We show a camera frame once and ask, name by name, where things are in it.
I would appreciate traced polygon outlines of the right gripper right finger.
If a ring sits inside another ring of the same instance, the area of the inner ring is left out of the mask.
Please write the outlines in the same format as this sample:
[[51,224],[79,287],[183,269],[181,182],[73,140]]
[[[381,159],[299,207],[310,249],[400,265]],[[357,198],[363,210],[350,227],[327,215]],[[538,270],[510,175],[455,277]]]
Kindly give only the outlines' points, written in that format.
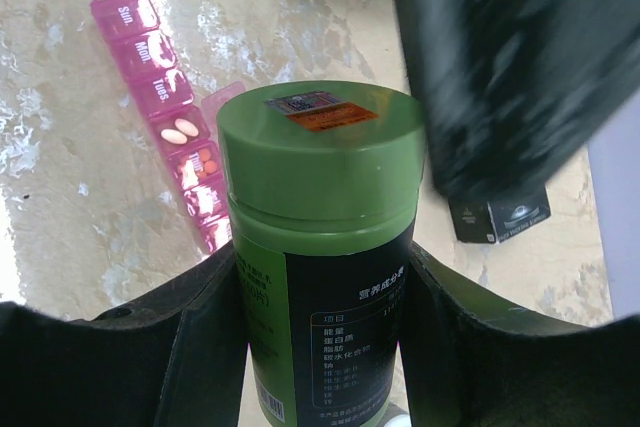
[[639,318],[558,320],[474,283],[418,244],[400,349],[415,426],[636,426]]

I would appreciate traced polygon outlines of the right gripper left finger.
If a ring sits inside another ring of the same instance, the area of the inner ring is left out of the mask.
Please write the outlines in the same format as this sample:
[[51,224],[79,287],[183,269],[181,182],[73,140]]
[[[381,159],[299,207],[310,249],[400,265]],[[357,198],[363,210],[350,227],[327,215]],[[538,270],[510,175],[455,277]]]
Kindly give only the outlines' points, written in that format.
[[93,320],[1,306],[5,426],[234,426],[247,357],[234,250]]

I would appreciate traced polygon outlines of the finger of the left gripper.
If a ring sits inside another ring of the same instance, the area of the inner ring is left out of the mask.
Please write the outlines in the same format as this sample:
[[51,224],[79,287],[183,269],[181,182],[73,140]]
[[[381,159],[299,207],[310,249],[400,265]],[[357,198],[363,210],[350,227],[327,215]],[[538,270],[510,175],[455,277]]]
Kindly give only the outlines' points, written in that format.
[[394,0],[434,190],[547,182],[639,87],[639,0]]

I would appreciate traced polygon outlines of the green lidded pill bottle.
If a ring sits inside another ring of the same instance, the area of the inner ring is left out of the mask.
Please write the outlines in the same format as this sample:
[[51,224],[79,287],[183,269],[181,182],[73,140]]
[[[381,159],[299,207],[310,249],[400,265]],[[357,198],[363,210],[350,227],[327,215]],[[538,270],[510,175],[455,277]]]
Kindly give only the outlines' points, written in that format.
[[286,219],[228,198],[260,408],[373,426],[389,401],[417,195],[373,217]]

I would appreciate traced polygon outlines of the pink weekly pill organizer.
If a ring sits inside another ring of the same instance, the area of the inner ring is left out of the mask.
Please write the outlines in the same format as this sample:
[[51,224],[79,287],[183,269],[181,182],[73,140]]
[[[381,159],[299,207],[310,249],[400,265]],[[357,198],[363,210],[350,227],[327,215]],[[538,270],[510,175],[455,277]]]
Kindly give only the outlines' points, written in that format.
[[217,143],[219,109],[245,87],[234,82],[196,103],[151,0],[92,0],[91,14],[210,253],[231,240]]

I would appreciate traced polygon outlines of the green bottle screw cap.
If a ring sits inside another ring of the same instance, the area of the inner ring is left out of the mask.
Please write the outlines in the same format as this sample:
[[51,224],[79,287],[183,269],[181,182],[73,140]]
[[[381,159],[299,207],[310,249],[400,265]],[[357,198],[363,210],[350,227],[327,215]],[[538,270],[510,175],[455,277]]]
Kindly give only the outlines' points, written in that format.
[[418,102],[386,87],[301,81],[244,92],[218,112],[231,198],[313,221],[414,211],[423,176]]

